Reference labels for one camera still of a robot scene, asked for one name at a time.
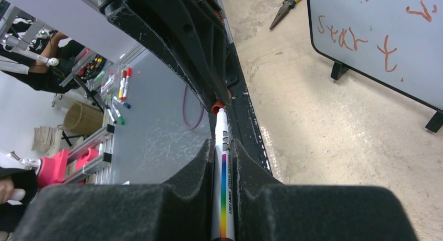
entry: rainbow stripe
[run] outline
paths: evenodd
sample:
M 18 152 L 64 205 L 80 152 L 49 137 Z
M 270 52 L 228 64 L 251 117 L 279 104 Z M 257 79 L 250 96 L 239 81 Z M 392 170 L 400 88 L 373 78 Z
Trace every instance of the rainbow stripe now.
M 221 156 L 221 210 L 220 210 L 220 237 L 226 237 L 226 154 Z

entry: green marker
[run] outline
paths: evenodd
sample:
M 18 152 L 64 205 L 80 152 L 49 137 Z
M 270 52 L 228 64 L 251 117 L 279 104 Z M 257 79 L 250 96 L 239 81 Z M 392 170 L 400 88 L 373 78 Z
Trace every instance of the green marker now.
M 119 120 L 120 120 L 120 124 L 124 125 L 123 117 L 122 117 L 122 115 L 120 114 L 120 111 L 115 107 L 114 104 L 112 104 L 112 109 L 113 109 L 113 110 L 115 111 L 115 113 L 117 114 L 117 117 L 118 117 Z

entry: person's hand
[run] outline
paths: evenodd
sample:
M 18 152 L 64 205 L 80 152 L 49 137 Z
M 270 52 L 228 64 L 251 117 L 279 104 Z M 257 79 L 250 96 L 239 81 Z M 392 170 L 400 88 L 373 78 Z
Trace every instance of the person's hand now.
M 11 177 L 0 178 L 0 204 L 6 203 L 14 193 L 14 183 Z
M 68 36 L 65 35 L 65 34 L 62 33 L 62 32 L 57 32 L 57 33 L 54 35 L 54 38 L 57 38 L 57 39 L 59 39 L 59 40 L 63 40 L 63 39 L 67 39 Z

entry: pink plastic mount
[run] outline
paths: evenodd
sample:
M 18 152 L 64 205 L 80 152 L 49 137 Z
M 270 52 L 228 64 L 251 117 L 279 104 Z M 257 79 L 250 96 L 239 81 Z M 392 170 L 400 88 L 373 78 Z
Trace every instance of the pink plastic mount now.
M 98 150 L 89 148 L 88 152 L 77 160 L 75 170 L 81 169 L 98 156 Z M 39 188 L 62 183 L 65 177 L 69 150 L 62 150 L 52 158 L 42 157 L 41 168 L 37 176 Z

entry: whiteboard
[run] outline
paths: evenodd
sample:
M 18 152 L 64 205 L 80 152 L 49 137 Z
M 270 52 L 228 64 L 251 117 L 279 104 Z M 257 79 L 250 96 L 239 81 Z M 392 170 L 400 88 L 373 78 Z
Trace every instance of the whiteboard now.
M 308 12 L 318 53 L 443 109 L 443 0 L 308 0 Z

